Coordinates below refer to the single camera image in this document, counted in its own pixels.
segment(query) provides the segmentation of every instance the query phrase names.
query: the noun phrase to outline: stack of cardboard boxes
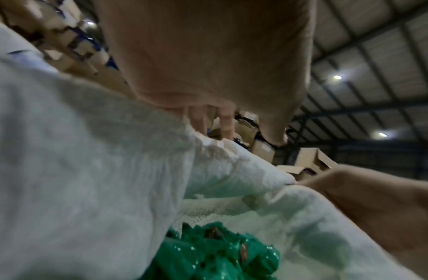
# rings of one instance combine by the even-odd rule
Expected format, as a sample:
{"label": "stack of cardboard boxes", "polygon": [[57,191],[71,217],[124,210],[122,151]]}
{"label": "stack of cardboard boxes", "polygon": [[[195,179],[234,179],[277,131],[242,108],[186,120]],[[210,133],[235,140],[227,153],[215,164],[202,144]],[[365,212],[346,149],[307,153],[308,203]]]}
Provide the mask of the stack of cardboard boxes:
{"label": "stack of cardboard boxes", "polygon": [[301,148],[294,166],[278,165],[277,168],[294,176],[296,181],[301,181],[336,166],[337,163],[320,149]]}
{"label": "stack of cardboard boxes", "polygon": [[[246,111],[239,111],[239,114],[244,119],[248,119],[255,124],[259,123],[259,119],[256,114]],[[255,139],[259,132],[258,128],[244,119],[234,120],[234,136],[248,147],[251,153],[261,157],[269,163],[272,163],[275,154],[274,148],[262,140]],[[219,119],[214,120],[209,136],[214,139],[221,139]]]}

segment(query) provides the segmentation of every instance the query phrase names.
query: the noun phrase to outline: white fabric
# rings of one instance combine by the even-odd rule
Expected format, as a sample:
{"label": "white fabric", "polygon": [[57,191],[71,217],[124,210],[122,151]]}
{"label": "white fabric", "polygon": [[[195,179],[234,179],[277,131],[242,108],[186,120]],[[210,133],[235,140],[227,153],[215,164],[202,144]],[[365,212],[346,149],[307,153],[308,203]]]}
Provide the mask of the white fabric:
{"label": "white fabric", "polygon": [[0,280],[134,280],[176,220],[274,244],[280,280],[415,278],[293,183],[146,105],[0,60]]}

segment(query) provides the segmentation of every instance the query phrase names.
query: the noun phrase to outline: brown object in green plastic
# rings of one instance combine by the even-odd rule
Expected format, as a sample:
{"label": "brown object in green plastic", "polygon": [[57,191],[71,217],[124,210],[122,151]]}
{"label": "brown object in green plastic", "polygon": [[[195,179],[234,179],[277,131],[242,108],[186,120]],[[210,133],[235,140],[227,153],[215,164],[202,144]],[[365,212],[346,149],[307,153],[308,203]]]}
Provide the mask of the brown object in green plastic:
{"label": "brown object in green plastic", "polygon": [[182,237],[170,230],[140,280],[268,280],[280,254],[250,234],[232,233],[222,223],[184,223]]}

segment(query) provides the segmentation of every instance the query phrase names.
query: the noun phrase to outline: skin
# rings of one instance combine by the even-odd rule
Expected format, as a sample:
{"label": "skin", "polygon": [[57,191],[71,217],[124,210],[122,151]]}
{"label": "skin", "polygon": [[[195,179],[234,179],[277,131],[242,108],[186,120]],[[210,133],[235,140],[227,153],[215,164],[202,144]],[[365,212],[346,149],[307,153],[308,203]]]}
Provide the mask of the skin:
{"label": "skin", "polygon": [[391,253],[428,248],[428,182],[339,165],[299,185],[312,188]]}
{"label": "skin", "polygon": [[232,138],[235,106],[259,115],[267,141],[306,95],[315,0],[98,0],[103,31],[140,100],[203,131],[207,105]]}

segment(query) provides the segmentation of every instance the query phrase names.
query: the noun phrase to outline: shiny green plastic wrap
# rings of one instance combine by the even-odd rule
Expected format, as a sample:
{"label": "shiny green plastic wrap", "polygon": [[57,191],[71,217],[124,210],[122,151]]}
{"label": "shiny green plastic wrap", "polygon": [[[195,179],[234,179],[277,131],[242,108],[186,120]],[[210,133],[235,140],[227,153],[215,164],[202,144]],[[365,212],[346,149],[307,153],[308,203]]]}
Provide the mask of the shiny green plastic wrap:
{"label": "shiny green plastic wrap", "polygon": [[141,280],[269,280],[280,253],[222,223],[170,230]]}

